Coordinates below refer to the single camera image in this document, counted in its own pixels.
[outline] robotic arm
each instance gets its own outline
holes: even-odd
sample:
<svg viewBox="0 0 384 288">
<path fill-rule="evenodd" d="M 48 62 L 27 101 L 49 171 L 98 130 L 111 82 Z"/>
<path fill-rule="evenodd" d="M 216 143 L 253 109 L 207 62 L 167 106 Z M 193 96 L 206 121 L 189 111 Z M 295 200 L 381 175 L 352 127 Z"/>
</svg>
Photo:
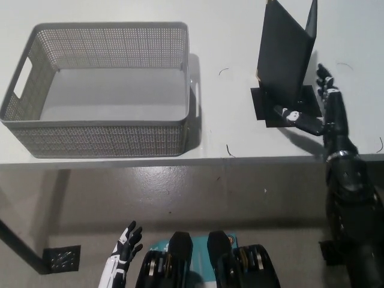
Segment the robotic arm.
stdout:
<svg viewBox="0 0 384 288">
<path fill-rule="evenodd" d="M 98 288 L 125 288 L 130 263 L 136 253 L 143 248 L 143 244 L 135 247 L 142 238 L 143 230 L 139 227 L 133 231 L 135 227 L 136 222 L 132 221 L 122 233 L 111 256 L 107 259 Z"/>
<path fill-rule="evenodd" d="M 349 139 L 343 96 L 321 64 L 317 70 L 324 120 L 276 106 L 290 125 L 323 135 L 326 149 L 326 215 L 334 245 L 346 264 L 353 288 L 384 287 L 384 208 L 367 166 Z"/>
</svg>

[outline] gray plastic basket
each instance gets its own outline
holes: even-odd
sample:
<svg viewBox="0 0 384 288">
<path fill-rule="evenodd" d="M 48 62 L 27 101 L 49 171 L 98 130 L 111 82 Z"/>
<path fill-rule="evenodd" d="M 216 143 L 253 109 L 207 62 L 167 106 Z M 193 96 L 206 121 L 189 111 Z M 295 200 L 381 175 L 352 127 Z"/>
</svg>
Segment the gray plastic basket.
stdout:
<svg viewBox="0 0 384 288">
<path fill-rule="evenodd" d="M 38 158 L 176 156 L 185 150 L 188 58 L 184 23 L 41 24 L 0 119 Z"/>
</svg>

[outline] table surface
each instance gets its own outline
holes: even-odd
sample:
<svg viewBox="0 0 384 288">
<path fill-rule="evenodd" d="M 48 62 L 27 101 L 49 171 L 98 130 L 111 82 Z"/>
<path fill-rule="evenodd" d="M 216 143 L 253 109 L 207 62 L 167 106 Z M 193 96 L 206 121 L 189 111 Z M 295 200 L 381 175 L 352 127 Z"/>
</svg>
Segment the table surface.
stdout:
<svg viewBox="0 0 384 288">
<path fill-rule="evenodd" d="M 281 0 L 305 26 L 311 0 Z M 321 137 L 257 121 L 255 78 L 265 0 L 12 0 L 0 9 L 0 100 L 32 28 L 44 22 L 182 21 L 189 27 L 191 79 L 200 139 L 172 158 L 36 159 L 0 124 L 0 168 L 129 167 L 321 161 Z M 384 1 L 319 1 L 317 40 L 304 84 L 317 62 L 344 95 L 350 138 L 366 160 L 384 160 Z"/>
</svg>

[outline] metal bracket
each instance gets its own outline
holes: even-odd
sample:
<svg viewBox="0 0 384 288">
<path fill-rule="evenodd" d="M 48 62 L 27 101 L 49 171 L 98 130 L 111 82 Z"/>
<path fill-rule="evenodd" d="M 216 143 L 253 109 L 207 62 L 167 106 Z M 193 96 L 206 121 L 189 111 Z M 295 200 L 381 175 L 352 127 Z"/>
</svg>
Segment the metal bracket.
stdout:
<svg viewBox="0 0 384 288">
<path fill-rule="evenodd" d="M 61 248 L 46 248 L 43 251 L 43 261 L 51 273 L 78 271 L 80 265 L 81 245 Z"/>
</svg>

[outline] gray floor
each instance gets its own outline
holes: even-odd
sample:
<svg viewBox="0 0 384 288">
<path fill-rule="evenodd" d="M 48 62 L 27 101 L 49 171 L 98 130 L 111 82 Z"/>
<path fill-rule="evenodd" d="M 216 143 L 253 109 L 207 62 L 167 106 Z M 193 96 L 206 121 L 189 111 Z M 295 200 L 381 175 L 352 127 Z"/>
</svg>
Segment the gray floor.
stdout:
<svg viewBox="0 0 384 288">
<path fill-rule="evenodd" d="M 381 163 L 371 174 L 380 184 Z M 82 245 L 79 272 L 39 276 L 0 243 L 0 287 L 97 287 L 105 260 L 131 220 L 148 249 L 176 230 L 236 232 L 263 244 L 282 287 L 348 287 L 343 268 L 325 268 L 324 166 L 147 167 L 2 171 L 0 217 L 35 251 Z M 142 259 L 134 259 L 127 287 Z"/>
</svg>

